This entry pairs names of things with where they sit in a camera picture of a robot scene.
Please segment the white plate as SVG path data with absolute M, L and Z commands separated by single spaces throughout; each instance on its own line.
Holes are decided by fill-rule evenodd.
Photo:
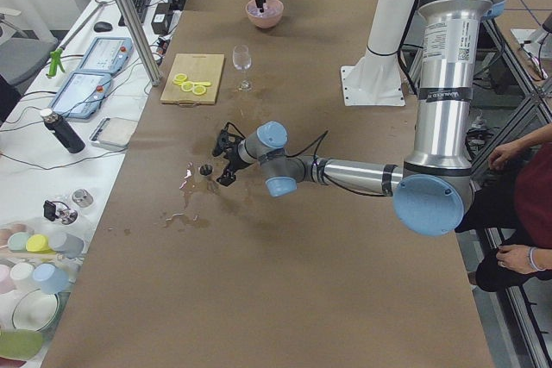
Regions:
M 26 294 L 16 305 L 11 321 L 14 328 L 32 331 L 49 329 L 60 311 L 60 298 L 34 290 Z

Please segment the upper teach pendant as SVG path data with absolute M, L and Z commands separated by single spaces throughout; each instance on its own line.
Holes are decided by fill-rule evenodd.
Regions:
M 133 41 L 129 37 L 97 36 L 85 52 L 78 69 L 115 75 L 121 71 L 132 51 Z

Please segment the lemon slice one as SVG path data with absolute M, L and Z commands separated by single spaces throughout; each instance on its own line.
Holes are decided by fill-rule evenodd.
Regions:
M 176 85 L 182 85 L 187 80 L 188 80 L 188 76 L 186 74 L 177 73 L 174 75 L 172 82 Z

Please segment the lemon slice two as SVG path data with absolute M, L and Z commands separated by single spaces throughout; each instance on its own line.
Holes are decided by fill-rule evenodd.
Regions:
M 196 85 L 192 81 L 185 81 L 182 85 L 180 85 L 180 89 L 183 92 L 193 92 L 195 86 Z

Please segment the wooden cutting board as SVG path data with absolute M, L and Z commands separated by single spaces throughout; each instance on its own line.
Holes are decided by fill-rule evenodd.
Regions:
M 177 53 L 160 101 L 164 104 L 214 105 L 222 78 L 224 60 L 224 55 L 219 53 Z M 207 91 L 202 96 L 183 92 L 180 85 L 173 83 L 173 77 L 177 73 L 186 74 L 187 81 L 209 81 L 212 85 L 206 87 Z

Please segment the aluminium frame post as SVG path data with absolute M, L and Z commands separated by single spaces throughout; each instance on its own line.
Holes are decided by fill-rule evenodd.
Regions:
M 130 32 L 135 44 L 141 63 L 144 65 L 152 86 L 160 84 L 161 75 L 157 64 L 154 61 L 147 37 L 141 25 L 139 16 L 135 10 L 132 0 L 115 0 L 121 15 L 124 18 L 126 27 Z

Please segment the black water bottle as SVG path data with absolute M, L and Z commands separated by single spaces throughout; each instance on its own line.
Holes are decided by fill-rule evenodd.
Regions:
M 45 127 L 69 153 L 80 153 L 85 148 L 85 143 L 62 115 L 45 108 L 40 110 L 40 116 Z

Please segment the white pedestal column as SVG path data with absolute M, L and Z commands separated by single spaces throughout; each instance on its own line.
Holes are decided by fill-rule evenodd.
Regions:
M 342 68 L 347 106 L 403 106 L 398 50 L 415 0 L 378 0 L 364 56 Z

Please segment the pink bowl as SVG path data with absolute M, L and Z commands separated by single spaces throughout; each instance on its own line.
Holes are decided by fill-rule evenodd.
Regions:
M 245 6 L 247 18 L 257 28 L 269 29 L 275 27 L 284 13 L 284 4 L 280 0 L 267 0 L 263 9 L 256 6 L 255 0 Z

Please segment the lemon slice three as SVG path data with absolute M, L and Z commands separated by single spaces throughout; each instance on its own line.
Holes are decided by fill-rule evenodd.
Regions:
M 203 85 L 195 85 L 192 87 L 192 90 L 191 90 L 191 92 L 195 96 L 202 96 L 206 93 L 206 91 L 207 91 L 207 88 Z

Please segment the steel jigger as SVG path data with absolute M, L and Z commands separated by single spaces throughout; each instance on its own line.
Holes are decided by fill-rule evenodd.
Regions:
M 206 188 L 214 192 L 216 190 L 216 182 L 212 179 L 213 166 L 211 164 L 203 164 L 199 167 L 199 173 L 204 178 Z

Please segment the black computer mouse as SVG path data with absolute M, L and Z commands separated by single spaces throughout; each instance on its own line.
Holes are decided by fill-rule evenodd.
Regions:
M 109 22 L 96 22 L 93 26 L 93 30 L 96 33 L 110 32 L 113 26 Z

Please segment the small digital scale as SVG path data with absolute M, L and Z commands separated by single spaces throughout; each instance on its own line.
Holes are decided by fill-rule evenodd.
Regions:
M 136 130 L 138 121 L 121 117 L 105 117 L 89 137 L 94 147 L 108 150 L 124 150 Z

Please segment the lower teach pendant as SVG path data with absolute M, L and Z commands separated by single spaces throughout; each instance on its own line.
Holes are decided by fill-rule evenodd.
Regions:
M 102 106 L 112 84 L 105 72 L 75 71 L 62 84 L 49 107 L 66 119 L 90 119 Z

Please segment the clear wine glass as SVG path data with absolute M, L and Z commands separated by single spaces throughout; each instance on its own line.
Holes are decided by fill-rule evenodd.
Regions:
M 251 91 L 252 84 L 248 78 L 248 70 L 252 65 L 252 59 L 247 45 L 237 45 L 233 48 L 232 60 L 234 68 L 241 73 L 241 81 L 238 85 L 240 91 Z

